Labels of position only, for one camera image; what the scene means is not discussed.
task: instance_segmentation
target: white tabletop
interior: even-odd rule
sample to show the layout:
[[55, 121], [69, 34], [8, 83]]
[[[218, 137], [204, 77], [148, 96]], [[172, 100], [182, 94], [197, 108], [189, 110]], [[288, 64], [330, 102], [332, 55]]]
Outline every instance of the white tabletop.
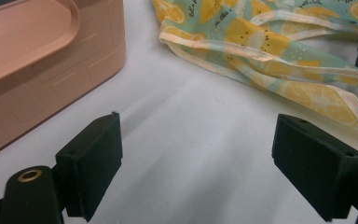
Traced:
[[[158, 41], [151, 1], [124, 1], [124, 7], [126, 64], [0, 151], [0, 198], [13, 174], [52, 167], [54, 155], [91, 121], [117, 111], [124, 158], [90, 223], [324, 223], [273, 163], [277, 116], [306, 119], [356, 149], [358, 133], [185, 62]], [[357, 55], [358, 43], [350, 40], [306, 42], [352, 62]], [[356, 217], [352, 208], [348, 219], [334, 222]], [[86, 221], [66, 217], [65, 223]]]

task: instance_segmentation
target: white surface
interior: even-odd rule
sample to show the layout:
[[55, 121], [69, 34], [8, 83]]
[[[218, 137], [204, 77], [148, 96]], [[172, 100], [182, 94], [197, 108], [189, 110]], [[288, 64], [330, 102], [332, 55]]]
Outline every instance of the white surface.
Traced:
[[[124, 68], [0, 152], [0, 198], [11, 175], [53, 166], [76, 134], [115, 110], [123, 163], [90, 223], [324, 223], [273, 163], [277, 116], [307, 119], [356, 149], [358, 133], [179, 59], [158, 42], [150, 1], [124, 7]], [[343, 49], [320, 42], [310, 41], [335, 53]], [[353, 60], [356, 46], [345, 45], [341, 55], [349, 52]], [[356, 217], [352, 208], [348, 219], [334, 223]], [[65, 223], [86, 222], [66, 217]]]

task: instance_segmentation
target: pink plastic box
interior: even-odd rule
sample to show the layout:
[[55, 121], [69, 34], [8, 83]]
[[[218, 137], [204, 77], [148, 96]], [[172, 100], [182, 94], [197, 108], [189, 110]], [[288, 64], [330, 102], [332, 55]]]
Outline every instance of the pink plastic box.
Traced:
[[112, 77], [124, 61], [122, 0], [0, 6], [0, 148]]

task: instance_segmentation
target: lemon print fabric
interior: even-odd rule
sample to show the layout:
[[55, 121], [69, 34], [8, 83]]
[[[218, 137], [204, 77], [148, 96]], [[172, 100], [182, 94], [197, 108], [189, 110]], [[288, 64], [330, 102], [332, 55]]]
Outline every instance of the lemon print fabric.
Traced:
[[180, 58], [358, 131], [358, 68], [298, 40], [358, 35], [358, 0], [152, 0]]

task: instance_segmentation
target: yellow lemon pattern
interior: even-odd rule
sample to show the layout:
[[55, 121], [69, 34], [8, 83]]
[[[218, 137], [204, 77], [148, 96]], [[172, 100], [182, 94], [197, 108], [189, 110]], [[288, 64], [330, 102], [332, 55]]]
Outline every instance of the yellow lemon pattern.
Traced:
[[152, 0], [161, 42], [222, 76], [272, 91], [358, 131], [358, 69], [296, 40], [358, 34], [358, 1]]

